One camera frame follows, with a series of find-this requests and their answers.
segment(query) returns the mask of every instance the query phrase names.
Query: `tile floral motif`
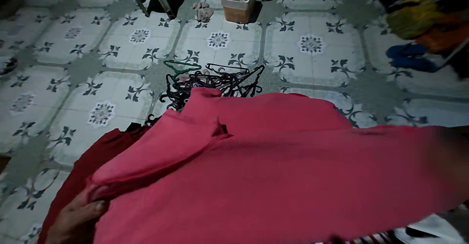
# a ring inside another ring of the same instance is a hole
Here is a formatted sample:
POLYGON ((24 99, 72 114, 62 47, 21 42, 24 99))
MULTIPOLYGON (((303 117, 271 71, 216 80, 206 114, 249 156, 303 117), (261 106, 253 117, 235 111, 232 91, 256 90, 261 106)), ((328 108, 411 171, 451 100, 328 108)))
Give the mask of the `tile floral motif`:
POLYGON ((35 244, 38 242, 39 233, 41 233, 42 224, 34 223, 26 235, 21 236, 20 242, 22 244, 35 244))
POLYGON ((347 68, 347 59, 342 59, 342 60, 331 60, 332 62, 332 67, 331 67, 331 73, 335 73, 335 72, 340 72, 340 73, 344 73, 346 76, 347 76, 347 79, 350 78, 349 76, 349 73, 356 73, 354 71, 350 71, 348 68, 347 68))
POLYGON ((243 58, 246 53, 239 53, 239 54, 231 54, 231 59, 228 61, 228 65, 237 65, 239 67, 246 67, 248 66, 243 62, 243 58))
POLYGON ((86 46, 86 44, 75 44, 75 48, 73 50, 70 51, 70 53, 75 53, 76 55, 78 55, 78 57, 82 57, 83 56, 83 51, 82 49, 86 46))
POLYGON ((326 47, 321 37, 314 36, 313 34, 306 34, 300 36, 300 40, 296 43, 300 48, 300 52, 310 55, 317 55, 324 52, 326 47))
POLYGON ((127 14, 124 18, 126 19, 126 22, 124 22, 124 24, 122 24, 123 26, 133 25, 135 23, 135 21, 138 19, 138 17, 132 17, 132 16, 130 16, 130 14, 127 14))
POLYGON ((109 121, 115 116, 114 115, 115 104, 109 100, 104 102, 98 102, 96 107, 90 111, 90 119, 88 124, 94 128, 105 127, 109 124, 109 121))
POLYGON ((76 132, 76 129, 71 129, 70 127, 64 126, 62 129, 62 133, 60 133, 59 137, 56 139, 51 139, 51 144, 53 147, 64 143, 65 145, 69 146, 72 142, 73 134, 76 132))
POLYGON ((91 21, 91 24, 101 25, 101 21, 103 21, 103 19, 107 19, 107 18, 108 18, 108 16, 101 16, 101 17, 95 16, 93 21, 91 21))
POLYGON ((41 23, 41 22, 43 22, 45 19, 47 19, 48 17, 49 17, 49 16, 37 15, 37 16, 36 16, 36 19, 34 20, 34 22, 41 23))
POLYGON ((33 103, 34 94, 24 93, 21 94, 18 99, 15 100, 13 106, 10 109, 10 114, 19 115, 22 114, 28 107, 33 103))
POLYGON ((37 188, 37 185, 35 184, 34 181, 32 181, 32 179, 28 179, 28 181, 26 182, 26 185, 23 187, 25 190, 26 190, 26 196, 25 198, 23 199, 23 201, 21 202, 21 204, 16 208, 16 209, 30 209, 30 210, 34 210, 34 206, 35 204, 37 203, 37 200, 36 199, 39 199, 43 196, 44 192, 49 189, 49 187, 52 186, 53 182, 56 180, 57 176, 59 176, 59 171, 57 170, 51 170, 51 169, 46 169, 43 171, 42 174, 40 175, 44 175, 46 172, 54 172, 55 171, 55 174, 54 176, 52 177, 52 179, 50 180, 49 184, 46 185, 44 188, 37 188))
POLYGON ((83 96, 87 96, 87 95, 93 95, 95 96, 96 95, 96 92, 98 89, 101 88, 101 86, 103 85, 103 83, 99 83, 99 84, 96 84, 94 82, 94 78, 88 78, 88 80, 86 81, 86 85, 88 86, 88 89, 83 92, 83 96))
POLYGON ((159 59, 156 56, 156 53, 158 52, 159 48, 154 48, 154 49, 147 49, 146 53, 142 56, 142 59, 151 59, 151 62, 153 62, 155 59, 159 59))
POLYGON ((191 49, 187 50, 187 56, 183 59, 179 59, 177 55, 174 54, 174 58, 178 58, 180 62, 185 63, 198 63, 199 62, 199 53, 200 51, 194 51, 191 49))
POLYGON ((66 85, 70 86, 70 84, 67 83, 69 78, 70 76, 64 76, 61 79, 52 78, 49 82, 50 85, 47 86, 46 90, 50 90, 51 92, 56 93, 57 87, 59 85, 65 83, 66 85))
POLYGON ((23 122, 21 126, 13 133, 12 136, 20 135, 21 141, 24 141, 25 138, 29 138, 29 131, 36 122, 23 122))
POLYGON ((208 47, 213 48, 214 50, 220 48, 226 48, 227 44, 230 42, 230 34, 224 33, 223 31, 212 32, 210 37, 207 38, 208 47))
POLYGON ((329 32, 336 32, 339 34, 343 34, 344 32, 342 31, 341 27, 345 25, 345 23, 341 23, 341 20, 337 21, 336 23, 332 24, 329 22, 325 23, 328 27, 329 32))
POLYGON ((280 24, 280 29, 278 31, 287 31, 287 30, 293 31, 293 27, 295 26, 295 21, 284 21, 283 17, 275 18, 275 19, 276 19, 276 21, 267 23, 267 26, 270 26, 273 23, 279 23, 280 24))
POLYGON ((113 55, 114 57, 117 57, 117 55, 119 54, 119 49, 120 49, 120 47, 110 45, 109 50, 107 52, 101 54, 101 57, 99 57, 99 59, 105 59, 109 55, 113 55))
POLYGON ((48 42, 45 42, 44 43, 44 46, 39 48, 38 51, 46 51, 46 52, 49 52, 52 45, 54 45, 54 43, 48 43, 48 42))
POLYGON ((8 47, 8 49, 16 49, 16 50, 18 50, 18 49, 20 49, 20 46, 21 46, 21 44, 23 44, 23 43, 24 43, 24 41, 14 41, 14 42, 13 42, 13 45, 11 45, 10 47, 8 47))
POLYGON ((72 21, 72 19, 76 18, 76 16, 72 16, 72 15, 65 15, 62 17, 62 21, 61 23, 62 24, 65 24, 65 23, 70 23, 72 21))
POLYGON ((138 29, 130 36, 130 42, 134 44, 145 43, 150 36, 148 29, 138 29))
POLYGON ((278 55, 278 64, 273 67, 273 73, 280 73, 283 68, 295 69, 293 57, 278 55))
POLYGON ((76 39, 76 37, 77 37, 78 35, 80 35, 81 32, 82 32, 82 28, 80 28, 80 27, 73 27, 73 28, 69 29, 69 30, 67 31, 67 33, 65 33, 64 38, 65 38, 66 40, 74 40, 74 39, 76 39))
MULTIPOLYGON (((145 78, 145 75, 143 74, 140 74, 140 78, 144 79, 145 78)), ((133 102, 138 102, 138 94, 140 94, 140 92, 143 92, 143 91, 150 91, 150 96, 151 97, 155 97, 155 92, 152 91, 151 89, 148 88, 149 84, 146 84, 145 81, 142 83, 142 85, 138 88, 134 88, 133 86, 129 86, 128 87, 128 93, 127 93, 127 96, 125 97, 125 99, 129 99, 129 100, 132 100, 133 102)))
POLYGON ((27 81, 30 78, 30 76, 24 76, 24 75, 17 75, 16 76, 16 82, 14 82, 10 87, 21 87, 23 86, 24 82, 27 81))

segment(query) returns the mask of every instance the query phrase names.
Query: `dark red garment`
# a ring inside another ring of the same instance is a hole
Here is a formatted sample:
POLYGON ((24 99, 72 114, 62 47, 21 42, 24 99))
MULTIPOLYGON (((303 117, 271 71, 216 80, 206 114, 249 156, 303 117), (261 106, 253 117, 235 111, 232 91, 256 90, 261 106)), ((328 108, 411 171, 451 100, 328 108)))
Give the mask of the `dark red garment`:
POLYGON ((350 240, 463 202, 426 164, 442 127, 325 130, 344 121, 324 100, 219 94, 193 89, 88 179, 114 198, 95 244, 350 240))
POLYGON ((143 126, 132 132, 114 129, 104 134, 74 163, 74 167, 52 201, 49 213, 42 224, 38 244, 44 244, 47 232, 54 224, 59 212, 70 203, 86 186, 86 177, 92 175, 104 163, 113 159, 134 144, 150 127, 143 126))

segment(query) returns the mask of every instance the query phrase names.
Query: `clothes pile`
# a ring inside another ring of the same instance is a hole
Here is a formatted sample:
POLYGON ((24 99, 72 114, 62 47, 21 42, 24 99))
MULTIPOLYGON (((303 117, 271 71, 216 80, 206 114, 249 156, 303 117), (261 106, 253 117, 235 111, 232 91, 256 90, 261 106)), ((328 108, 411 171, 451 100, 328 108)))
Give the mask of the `clothes pile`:
POLYGON ((391 62, 393 66, 434 73, 444 65, 451 64, 460 79, 469 76, 464 68, 469 63, 469 56, 465 55, 464 60, 461 60, 461 54, 458 54, 469 38, 469 0, 379 1, 388 13, 386 21, 392 33, 403 39, 414 39, 426 47, 425 52, 445 59, 441 63, 435 63, 435 60, 429 60, 426 56, 396 60, 396 57, 402 57, 399 55, 390 57, 394 59, 391 62), (452 61, 455 55, 459 58, 452 61))

